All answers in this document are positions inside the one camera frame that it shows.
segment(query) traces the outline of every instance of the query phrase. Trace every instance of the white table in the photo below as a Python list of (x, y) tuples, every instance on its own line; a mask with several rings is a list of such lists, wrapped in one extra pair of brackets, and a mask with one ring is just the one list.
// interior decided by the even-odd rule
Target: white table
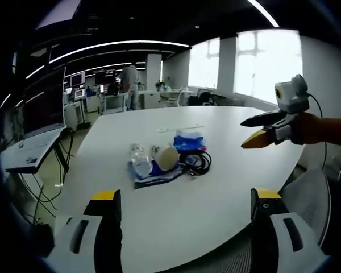
[[(93, 194), (121, 189), (124, 273), (163, 271), (205, 255), (250, 222), (251, 188), (279, 190), (301, 156), (303, 146), (291, 142), (241, 148), (258, 128), (240, 123), (260, 113), (192, 106), (99, 117), (71, 161), (59, 213), (81, 214)], [(212, 156), (210, 172), (134, 189), (127, 172), (129, 145), (173, 142), (176, 128), (197, 125), (203, 127), (193, 130), (204, 134)]]

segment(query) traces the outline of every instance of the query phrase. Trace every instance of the floor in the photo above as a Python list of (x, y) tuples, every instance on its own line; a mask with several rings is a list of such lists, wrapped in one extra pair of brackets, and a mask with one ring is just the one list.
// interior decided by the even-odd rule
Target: floor
[[(91, 125), (93, 125), (98, 117), (99, 117), (98, 113), (89, 113), (86, 116), (86, 121), (90, 122)], [(80, 147), (82, 141), (85, 139), (86, 134), (89, 132), (90, 129), (91, 127), (88, 129), (76, 131), (74, 138), (73, 138), (72, 151), (71, 151), (71, 154), (73, 156), (76, 156), (78, 148)], [(62, 144), (65, 150), (68, 151), (68, 148), (70, 145), (70, 139), (69, 138), (63, 139)], [(45, 159), (45, 161), (43, 162), (42, 166), (39, 169), (38, 175), (43, 182), (43, 191), (40, 196), (41, 200), (43, 201), (46, 200), (46, 197), (53, 198), (60, 193), (60, 189), (61, 189), (60, 177), (63, 175), (63, 168), (58, 163), (54, 151), (52, 151), (47, 156), (47, 158)], [(57, 198), (52, 201), (52, 204), (54, 207), (56, 207)], [(54, 209), (53, 206), (48, 202), (45, 204), (38, 204), (38, 208), (34, 216), (37, 222), (49, 224), (52, 228), (54, 228), (55, 218), (53, 217), (53, 215), (54, 216), (56, 215), (56, 209)]]

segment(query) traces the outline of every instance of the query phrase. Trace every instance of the person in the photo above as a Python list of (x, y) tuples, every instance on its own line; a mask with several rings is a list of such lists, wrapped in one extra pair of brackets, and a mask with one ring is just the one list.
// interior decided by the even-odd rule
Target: person
[(91, 97), (93, 95), (93, 92), (89, 86), (86, 88), (86, 97)]
[[(341, 119), (318, 118), (309, 113), (301, 113), (291, 123), (291, 138), (294, 144), (316, 144), (328, 142), (341, 146)], [(331, 255), (341, 269), (341, 179), (329, 183), (331, 195), (331, 219), (323, 251)]]
[(135, 63), (125, 67), (120, 75), (122, 91), (128, 94), (126, 106), (128, 110), (138, 109), (138, 85), (139, 74)]

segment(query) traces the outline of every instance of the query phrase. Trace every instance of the white pillar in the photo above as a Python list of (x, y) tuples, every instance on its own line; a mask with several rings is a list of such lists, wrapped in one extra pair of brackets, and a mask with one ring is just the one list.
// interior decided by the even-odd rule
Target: white pillar
[(156, 91), (155, 84), (160, 80), (161, 54), (147, 56), (147, 90)]

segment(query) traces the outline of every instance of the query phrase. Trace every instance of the window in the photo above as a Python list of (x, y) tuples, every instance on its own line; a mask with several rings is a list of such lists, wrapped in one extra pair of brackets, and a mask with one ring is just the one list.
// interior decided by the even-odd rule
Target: window
[(241, 32), (236, 40), (234, 93), (277, 104), (274, 85), (302, 75), (298, 31)]
[(220, 38), (192, 46), (189, 60), (188, 85), (216, 88)]

